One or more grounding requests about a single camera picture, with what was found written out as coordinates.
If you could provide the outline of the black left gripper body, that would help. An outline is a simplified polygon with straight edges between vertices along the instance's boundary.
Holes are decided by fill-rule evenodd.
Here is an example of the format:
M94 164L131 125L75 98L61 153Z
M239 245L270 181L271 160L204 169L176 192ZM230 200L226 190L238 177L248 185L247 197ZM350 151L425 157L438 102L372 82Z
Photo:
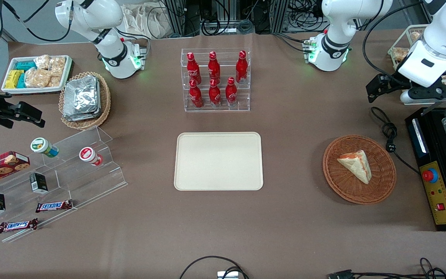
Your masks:
M423 87L411 81L395 81L391 80L391 89L407 90L407 97L402 98L402 102L419 102L427 100L428 102L446 100L446 85L440 81L436 85Z

